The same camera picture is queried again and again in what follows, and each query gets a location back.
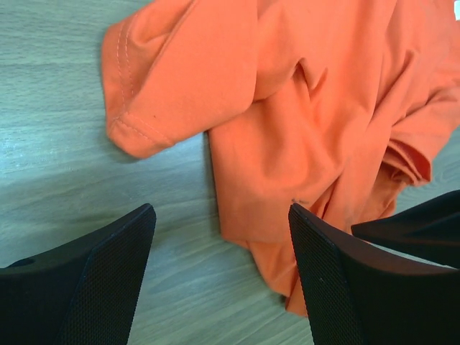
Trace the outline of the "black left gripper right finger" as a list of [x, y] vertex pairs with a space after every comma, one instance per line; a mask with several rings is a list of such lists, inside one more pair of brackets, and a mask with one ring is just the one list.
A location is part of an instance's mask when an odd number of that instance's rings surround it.
[[392, 254], [293, 204], [290, 234], [315, 344], [457, 344], [459, 270]]

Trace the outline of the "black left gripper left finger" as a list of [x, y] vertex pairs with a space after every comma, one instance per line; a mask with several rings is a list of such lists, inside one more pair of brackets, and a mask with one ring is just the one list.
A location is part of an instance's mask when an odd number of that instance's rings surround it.
[[1, 343], [126, 344], [155, 224], [144, 204], [1, 268]]

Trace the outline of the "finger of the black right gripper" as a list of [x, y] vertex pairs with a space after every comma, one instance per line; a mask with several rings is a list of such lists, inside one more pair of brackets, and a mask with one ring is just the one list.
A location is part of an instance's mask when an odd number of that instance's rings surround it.
[[459, 191], [387, 218], [354, 224], [352, 234], [398, 252], [459, 267]]

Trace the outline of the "orange t shirt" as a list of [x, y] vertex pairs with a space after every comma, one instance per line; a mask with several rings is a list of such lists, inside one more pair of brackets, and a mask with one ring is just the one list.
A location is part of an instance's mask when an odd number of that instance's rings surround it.
[[291, 204], [387, 217], [459, 125], [452, 1], [153, 1], [107, 29], [101, 71], [126, 153], [208, 133], [221, 235], [299, 316]]

